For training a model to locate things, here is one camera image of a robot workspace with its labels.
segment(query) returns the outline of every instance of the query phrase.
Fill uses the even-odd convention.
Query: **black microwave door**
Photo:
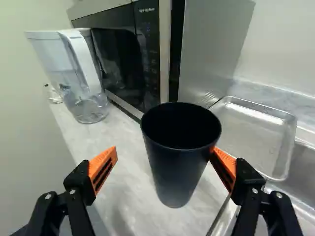
[[[104,89],[142,110],[145,80],[137,36],[127,29],[92,29],[92,36]]]

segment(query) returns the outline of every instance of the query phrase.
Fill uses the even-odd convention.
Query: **glass baking dish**
[[[217,147],[244,158],[266,179],[286,179],[294,146],[297,118],[290,113],[226,96],[209,110],[222,124]]]

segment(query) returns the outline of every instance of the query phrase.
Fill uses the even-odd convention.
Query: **wall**
[[[2,1],[0,8],[0,235],[27,224],[37,198],[63,190],[74,168],[42,95],[47,79],[25,30],[69,28],[71,0]]]
[[[315,96],[315,1],[254,2],[234,76]]]

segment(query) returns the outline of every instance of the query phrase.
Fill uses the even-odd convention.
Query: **stainless steel surface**
[[[217,147],[244,158],[267,179],[286,179],[296,133],[295,116],[235,97],[209,108],[222,124]]]
[[[292,201],[304,236],[315,232],[315,148],[295,142],[288,178],[283,182],[267,182],[266,192],[286,193]]]
[[[159,1],[160,101],[168,102],[171,47],[171,0]]]
[[[178,99],[209,107],[227,95],[252,0],[186,0]]]
[[[230,198],[231,195],[229,194],[206,236],[230,236],[232,234],[239,207]]]
[[[135,107],[131,106],[129,103],[125,102],[120,97],[118,97],[115,94],[113,94],[112,92],[110,92],[108,90],[105,90],[105,93],[106,93],[107,97],[109,97],[109,99],[111,99],[114,102],[116,102],[118,105],[120,105],[122,108],[124,108],[127,111],[129,111],[135,117],[137,117],[138,119],[142,118],[143,112],[141,112],[138,109],[136,109]]]
[[[82,0],[67,10],[69,20],[131,3],[131,0]]]

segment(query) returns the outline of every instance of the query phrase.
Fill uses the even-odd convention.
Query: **pitcher handle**
[[[93,63],[93,59],[84,37],[78,30],[60,30],[58,31],[62,40],[66,40],[73,48],[74,54],[78,60],[79,66],[87,82],[91,94],[101,93],[102,88]]]

